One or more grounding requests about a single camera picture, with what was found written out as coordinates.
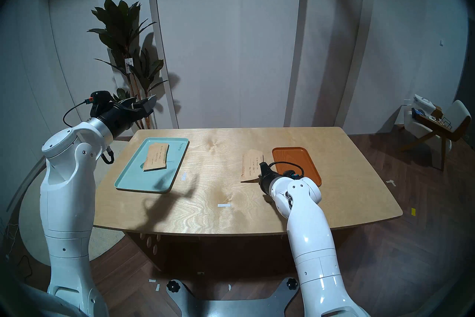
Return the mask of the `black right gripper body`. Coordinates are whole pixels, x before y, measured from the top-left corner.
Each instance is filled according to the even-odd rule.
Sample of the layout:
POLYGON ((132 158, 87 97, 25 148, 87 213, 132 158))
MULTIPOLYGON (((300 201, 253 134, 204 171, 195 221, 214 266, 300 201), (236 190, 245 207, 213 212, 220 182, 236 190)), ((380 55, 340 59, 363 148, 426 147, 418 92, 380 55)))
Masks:
POLYGON ((259 175, 259 187, 266 195, 271 195, 272 182, 278 179, 278 173, 271 168, 261 168, 259 175))

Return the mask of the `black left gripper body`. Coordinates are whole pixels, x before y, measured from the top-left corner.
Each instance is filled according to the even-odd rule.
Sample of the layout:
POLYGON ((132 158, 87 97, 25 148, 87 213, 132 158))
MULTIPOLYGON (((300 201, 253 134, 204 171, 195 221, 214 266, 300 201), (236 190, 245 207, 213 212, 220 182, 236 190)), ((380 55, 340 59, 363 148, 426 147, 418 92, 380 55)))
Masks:
POLYGON ((132 124, 144 118, 138 103, 120 105, 108 91, 95 91, 90 95, 92 108, 90 118, 100 120, 111 132, 113 138, 128 130, 132 124))

